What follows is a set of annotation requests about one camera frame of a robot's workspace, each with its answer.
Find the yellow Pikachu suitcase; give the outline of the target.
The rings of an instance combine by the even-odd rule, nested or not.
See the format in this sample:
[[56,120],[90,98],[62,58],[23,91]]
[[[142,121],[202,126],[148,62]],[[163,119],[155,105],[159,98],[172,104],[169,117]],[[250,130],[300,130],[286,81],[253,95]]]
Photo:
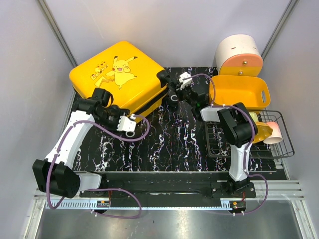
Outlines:
[[110,92],[113,103],[136,115],[136,123],[163,102],[168,86],[161,84],[164,68],[127,41],[120,41],[84,61],[69,74],[81,98],[92,96],[95,88]]

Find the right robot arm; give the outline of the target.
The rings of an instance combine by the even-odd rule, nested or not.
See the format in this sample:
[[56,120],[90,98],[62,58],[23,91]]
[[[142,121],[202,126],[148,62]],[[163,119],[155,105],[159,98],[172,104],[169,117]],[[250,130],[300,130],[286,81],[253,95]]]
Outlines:
[[173,90],[179,101],[187,102],[197,120],[220,123],[226,141],[231,146],[230,178],[222,187],[229,196],[238,197],[249,187],[251,176],[248,171],[248,159],[258,132],[257,126],[242,102],[222,106],[210,103],[207,95],[199,94],[192,89],[192,78],[189,74],[178,79],[166,76],[161,80],[161,84]]

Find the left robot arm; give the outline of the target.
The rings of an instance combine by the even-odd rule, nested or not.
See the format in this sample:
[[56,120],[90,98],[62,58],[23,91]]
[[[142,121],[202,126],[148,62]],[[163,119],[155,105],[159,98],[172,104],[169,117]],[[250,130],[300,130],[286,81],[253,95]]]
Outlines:
[[120,108],[113,101],[113,95],[100,88],[95,88],[91,97],[75,101],[62,136],[47,156],[43,160],[35,160],[32,166],[41,192],[66,198],[73,198],[78,192],[88,189],[96,197],[107,193],[108,185],[102,182],[101,175],[76,173],[72,167],[78,149],[92,126],[101,125],[110,133],[134,131],[136,124],[129,118],[130,110]]

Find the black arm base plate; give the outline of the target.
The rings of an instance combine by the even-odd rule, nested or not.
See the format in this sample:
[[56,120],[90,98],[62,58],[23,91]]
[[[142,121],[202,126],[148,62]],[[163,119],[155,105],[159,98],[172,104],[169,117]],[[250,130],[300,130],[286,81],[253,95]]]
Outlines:
[[255,186],[235,183],[228,172],[103,172],[100,188],[121,188],[135,195],[191,194],[210,198],[256,198]]

